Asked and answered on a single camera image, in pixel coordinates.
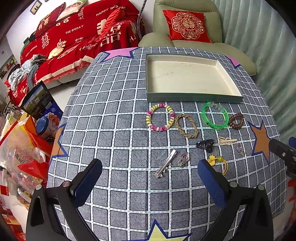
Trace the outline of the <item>silver heart pendant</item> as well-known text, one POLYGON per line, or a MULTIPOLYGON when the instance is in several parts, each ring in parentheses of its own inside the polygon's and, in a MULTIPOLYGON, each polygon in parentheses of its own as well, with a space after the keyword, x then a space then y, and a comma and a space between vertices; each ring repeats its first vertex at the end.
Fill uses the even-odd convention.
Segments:
POLYGON ((189 162, 190 155, 189 153, 181 154, 179 161, 177 162, 178 167, 184 167, 189 162))

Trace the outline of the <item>blue lid jar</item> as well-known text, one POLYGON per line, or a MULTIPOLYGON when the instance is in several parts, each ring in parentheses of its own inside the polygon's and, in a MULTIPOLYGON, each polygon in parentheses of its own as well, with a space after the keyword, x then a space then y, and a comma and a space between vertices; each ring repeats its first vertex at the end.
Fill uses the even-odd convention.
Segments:
POLYGON ((46 116, 41 117, 35 123, 36 133, 48 142, 55 140, 57 128, 54 123, 46 116))

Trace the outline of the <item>green translucent bangle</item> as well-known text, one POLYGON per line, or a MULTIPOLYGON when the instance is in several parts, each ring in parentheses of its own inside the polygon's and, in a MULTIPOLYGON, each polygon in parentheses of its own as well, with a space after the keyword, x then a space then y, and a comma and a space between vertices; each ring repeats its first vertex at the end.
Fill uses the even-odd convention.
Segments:
POLYGON ((226 128, 229 122, 227 110, 216 102, 207 102, 204 104, 201 118, 205 125, 214 130, 226 128))

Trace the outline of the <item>silver alligator hair clip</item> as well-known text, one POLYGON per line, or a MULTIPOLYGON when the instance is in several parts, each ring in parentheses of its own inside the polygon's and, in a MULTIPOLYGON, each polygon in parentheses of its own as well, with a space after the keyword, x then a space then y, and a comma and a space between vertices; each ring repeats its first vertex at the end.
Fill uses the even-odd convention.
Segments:
POLYGON ((156 170, 156 172, 154 173, 154 176, 156 178, 160 178, 163 176, 163 173, 165 173, 165 171, 168 169, 168 167, 171 164, 172 159, 174 158, 174 156, 176 155, 177 151, 175 149, 173 149, 170 154, 168 155, 168 157, 165 159, 165 161, 162 163, 162 165, 158 168, 158 170, 156 170))

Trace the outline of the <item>pale green curtain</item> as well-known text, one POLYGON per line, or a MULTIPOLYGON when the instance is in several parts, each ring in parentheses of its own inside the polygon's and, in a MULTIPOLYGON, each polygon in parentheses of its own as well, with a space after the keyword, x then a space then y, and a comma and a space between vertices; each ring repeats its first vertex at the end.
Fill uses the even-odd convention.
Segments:
POLYGON ((280 139, 295 136, 295 36, 267 1, 215 1, 223 40, 255 63, 254 80, 273 115, 280 139))

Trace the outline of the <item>black claw hair clip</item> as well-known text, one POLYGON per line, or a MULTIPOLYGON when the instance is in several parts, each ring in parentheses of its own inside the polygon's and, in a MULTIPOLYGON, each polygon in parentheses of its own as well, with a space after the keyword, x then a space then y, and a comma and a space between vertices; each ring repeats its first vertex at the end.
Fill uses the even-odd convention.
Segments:
POLYGON ((214 144, 215 141, 213 139, 207 139, 197 142, 196 147, 206 150, 207 153, 212 153, 214 144))

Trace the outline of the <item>red wedding bedspread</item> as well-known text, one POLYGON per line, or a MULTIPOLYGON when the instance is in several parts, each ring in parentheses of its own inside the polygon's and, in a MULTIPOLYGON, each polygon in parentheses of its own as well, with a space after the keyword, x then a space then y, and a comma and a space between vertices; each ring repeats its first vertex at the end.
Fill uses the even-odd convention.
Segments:
POLYGON ((58 82, 88 67, 100 52, 137 47, 138 14, 130 1, 96 1, 56 22, 57 12, 52 11, 21 54, 21 64, 32 63, 32 71, 25 73, 16 87, 11 85, 13 75, 5 81, 11 102, 20 106, 39 82, 58 82))

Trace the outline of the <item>red embroidered cushion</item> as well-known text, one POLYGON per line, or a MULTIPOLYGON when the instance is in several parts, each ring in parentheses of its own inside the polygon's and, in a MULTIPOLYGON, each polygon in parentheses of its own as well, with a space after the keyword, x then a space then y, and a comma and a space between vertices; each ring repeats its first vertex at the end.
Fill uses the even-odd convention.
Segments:
POLYGON ((203 13, 193 11, 163 10, 171 40, 212 43, 203 13))

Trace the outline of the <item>dark picture box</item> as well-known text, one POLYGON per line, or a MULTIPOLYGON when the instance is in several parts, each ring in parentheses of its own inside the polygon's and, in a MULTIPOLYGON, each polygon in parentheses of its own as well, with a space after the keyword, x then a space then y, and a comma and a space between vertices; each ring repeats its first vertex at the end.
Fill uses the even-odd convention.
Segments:
POLYGON ((60 119, 63 114, 43 81, 39 82, 23 98, 21 109, 35 120, 48 113, 53 113, 60 119))

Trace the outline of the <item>beige rabbit hair clip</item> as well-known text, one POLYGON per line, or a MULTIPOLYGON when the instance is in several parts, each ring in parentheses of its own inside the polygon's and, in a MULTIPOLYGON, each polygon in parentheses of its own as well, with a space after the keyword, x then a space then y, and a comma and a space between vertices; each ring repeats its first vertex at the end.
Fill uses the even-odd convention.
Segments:
POLYGON ((225 146, 225 145, 232 145, 234 142, 237 142, 236 138, 230 137, 218 137, 218 145, 225 146))

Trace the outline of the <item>shallow green-sided tray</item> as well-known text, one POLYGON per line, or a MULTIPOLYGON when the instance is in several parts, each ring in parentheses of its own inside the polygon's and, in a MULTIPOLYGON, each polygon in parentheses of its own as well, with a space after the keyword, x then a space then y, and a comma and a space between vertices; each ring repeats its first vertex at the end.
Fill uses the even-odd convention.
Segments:
POLYGON ((148 102, 243 101, 231 73, 216 59, 147 54, 145 80, 148 102))

